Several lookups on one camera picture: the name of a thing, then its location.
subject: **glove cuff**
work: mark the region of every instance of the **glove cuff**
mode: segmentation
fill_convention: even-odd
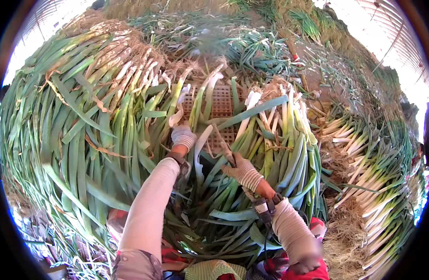
[[[179,135],[178,139],[172,146],[174,147],[175,145],[184,145],[188,150],[190,150],[194,144],[194,138],[194,136]]]
[[[264,176],[258,173],[255,168],[252,168],[250,171],[246,172],[246,174],[243,176],[243,179],[239,183],[252,192],[255,192],[256,187],[262,178],[264,178]]]

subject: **gray knit glove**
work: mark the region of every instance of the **gray knit glove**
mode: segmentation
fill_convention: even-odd
[[[197,136],[191,132],[191,129],[187,125],[174,126],[174,130],[171,133],[172,142],[175,145],[184,145],[188,150],[194,146]]]
[[[233,153],[233,156],[236,162],[236,168],[222,165],[222,172],[227,176],[236,179],[240,185],[243,185],[252,192],[255,192],[258,183],[262,178],[264,178],[264,176],[258,173],[251,162],[244,159],[240,153]]]

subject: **hand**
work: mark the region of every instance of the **hand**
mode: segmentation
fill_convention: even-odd
[[[172,151],[183,153],[183,156],[194,146],[197,136],[191,132],[187,125],[174,127],[171,133],[171,139],[174,143]]]
[[[255,192],[256,187],[262,180],[263,176],[256,171],[255,167],[249,160],[242,158],[240,153],[233,153],[233,157],[236,162],[236,168],[222,165],[222,172],[229,177],[233,177],[239,184],[248,188],[252,192]]]
[[[301,259],[298,263],[289,266],[296,275],[304,275],[320,267],[318,256],[308,256]]]

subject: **person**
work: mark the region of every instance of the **person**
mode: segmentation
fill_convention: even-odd
[[[127,218],[115,214],[115,217],[121,217],[120,224],[122,225],[118,226],[118,232],[122,232],[122,234],[119,236],[120,241],[111,276],[113,280],[159,280],[162,278],[163,215],[180,168],[184,163],[184,156],[192,148],[197,137],[191,132],[189,126],[181,125],[173,129],[171,138],[173,142],[171,151],[157,164],[144,182],[132,203]],[[326,265],[322,259],[320,242],[314,237],[298,212],[286,198],[281,198],[275,193],[250,161],[243,159],[239,153],[234,153],[234,158],[237,168],[223,166],[222,171],[252,192],[276,202],[276,211],[272,216],[272,229],[286,252],[282,258],[286,263],[289,262],[289,269],[283,273],[283,279],[329,280]],[[275,262],[269,261],[268,266],[272,266],[274,271],[277,270]],[[249,271],[247,278],[254,279],[250,273]]]

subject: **white onion stalk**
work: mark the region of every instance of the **white onion stalk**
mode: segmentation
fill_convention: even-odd
[[[250,110],[253,107],[255,107],[256,103],[258,103],[258,101],[260,100],[260,98],[261,98],[261,93],[251,91],[248,94],[247,99],[245,100],[245,104],[247,106],[247,110]],[[246,128],[248,126],[249,120],[250,120],[250,118],[247,118],[247,119],[244,119],[244,120],[241,121],[241,125],[240,125],[240,128],[238,129],[238,133],[236,134],[235,140],[238,139],[244,133],[244,131],[246,130]]]
[[[205,131],[202,133],[202,135],[197,139],[195,145],[194,145],[194,170],[195,170],[195,176],[197,179],[197,184],[201,186],[204,183],[204,174],[202,173],[203,165],[199,162],[199,154],[202,150],[202,147],[207,142],[208,137],[211,135],[211,132],[213,131],[213,126],[209,125],[205,129]]]
[[[281,96],[286,95],[286,90],[283,88],[283,85],[280,85]],[[287,102],[281,105],[282,119],[279,119],[279,125],[281,126],[281,131],[283,132],[283,137],[287,135]]]

